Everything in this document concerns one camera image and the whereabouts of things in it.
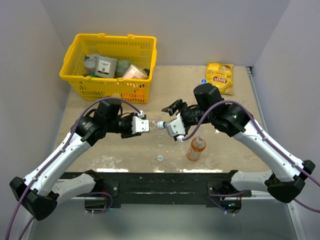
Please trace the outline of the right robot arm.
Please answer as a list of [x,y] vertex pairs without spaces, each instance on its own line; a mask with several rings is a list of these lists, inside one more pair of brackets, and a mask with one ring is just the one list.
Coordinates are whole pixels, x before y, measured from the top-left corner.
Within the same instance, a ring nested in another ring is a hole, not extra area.
[[240,103],[224,100],[219,89],[210,83],[198,85],[193,90],[196,104],[189,106],[182,99],[162,109],[170,121],[160,121],[157,128],[165,129],[175,141],[183,143],[193,135],[190,127],[211,124],[216,130],[242,143],[268,167],[265,172],[232,170],[216,186],[216,191],[233,197],[238,192],[267,192],[282,203],[290,203],[303,190],[311,177],[315,164],[301,160],[285,150],[254,119]]

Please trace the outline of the blue bottle cap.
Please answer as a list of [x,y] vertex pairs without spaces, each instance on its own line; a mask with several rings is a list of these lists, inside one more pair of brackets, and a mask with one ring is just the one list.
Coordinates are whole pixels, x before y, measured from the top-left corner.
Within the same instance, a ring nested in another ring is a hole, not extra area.
[[166,128],[166,122],[165,121],[158,121],[157,122],[157,128],[159,130],[164,130]]

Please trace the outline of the blue Pocari Sweat cap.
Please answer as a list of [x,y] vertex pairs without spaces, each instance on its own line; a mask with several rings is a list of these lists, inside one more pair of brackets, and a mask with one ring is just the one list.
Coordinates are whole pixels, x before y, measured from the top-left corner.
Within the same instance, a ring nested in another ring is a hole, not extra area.
[[203,78],[202,80],[201,80],[201,84],[206,84],[208,81],[205,79],[205,78]]

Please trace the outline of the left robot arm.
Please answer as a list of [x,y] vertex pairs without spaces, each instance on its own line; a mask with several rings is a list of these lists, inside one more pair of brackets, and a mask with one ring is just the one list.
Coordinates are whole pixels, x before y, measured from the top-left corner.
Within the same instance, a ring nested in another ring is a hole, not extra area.
[[62,143],[35,170],[25,177],[14,177],[9,186],[19,206],[23,206],[36,220],[47,218],[57,207],[62,194],[55,183],[84,152],[106,134],[120,134],[121,138],[140,136],[133,126],[145,120],[143,110],[117,97],[104,97],[89,105],[71,127]]

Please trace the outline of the clear bottle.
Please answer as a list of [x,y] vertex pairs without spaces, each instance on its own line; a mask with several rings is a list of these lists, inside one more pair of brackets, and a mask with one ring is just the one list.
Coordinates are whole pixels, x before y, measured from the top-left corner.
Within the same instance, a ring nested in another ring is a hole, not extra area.
[[158,121],[154,119],[149,119],[149,132],[150,133],[155,133],[157,132],[158,129]]

